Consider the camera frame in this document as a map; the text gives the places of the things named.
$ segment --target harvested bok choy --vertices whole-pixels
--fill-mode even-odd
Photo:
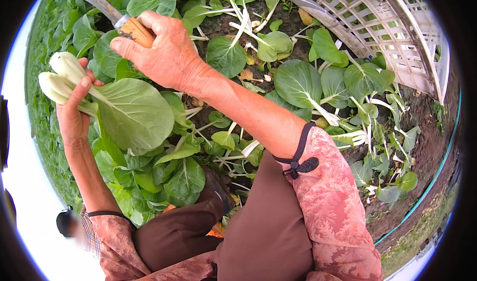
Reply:
[[[86,71],[69,52],[53,54],[50,65],[58,74],[41,73],[41,90],[65,104]],[[92,117],[99,110],[104,129],[122,150],[155,149],[172,131],[174,115],[169,104],[145,81],[124,78],[103,87],[91,86],[89,93],[94,103],[85,99],[78,109]]]

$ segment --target brown pants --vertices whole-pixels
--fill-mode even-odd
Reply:
[[[206,236],[222,217],[217,196],[201,194],[193,206],[175,208],[136,230],[135,248],[158,271],[217,250],[218,280],[304,280],[313,270],[312,245],[295,191],[265,151],[247,205],[227,224],[225,239]]]

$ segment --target left hand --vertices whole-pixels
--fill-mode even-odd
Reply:
[[[87,58],[78,60],[84,68],[88,64]],[[71,97],[65,105],[56,104],[56,115],[60,125],[60,133],[63,137],[65,149],[83,148],[88,144],[88,129],[90,125],[89,116],[78,111],[78,105],[81,100],[88,94],[91,85],[103,86],[104,83],[96,79],[92,70],[86,70],[86,77],[81,79],[76,85]]]

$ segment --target right hand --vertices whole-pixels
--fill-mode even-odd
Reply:
[[[137,20],[156,34],[152,48],[117,37],[110,43],[111,50],[132,61],[136,69],[165,88],[200,92],[196,77],[214,70],[199,57],[182,22],[152,11],[143,12]]]

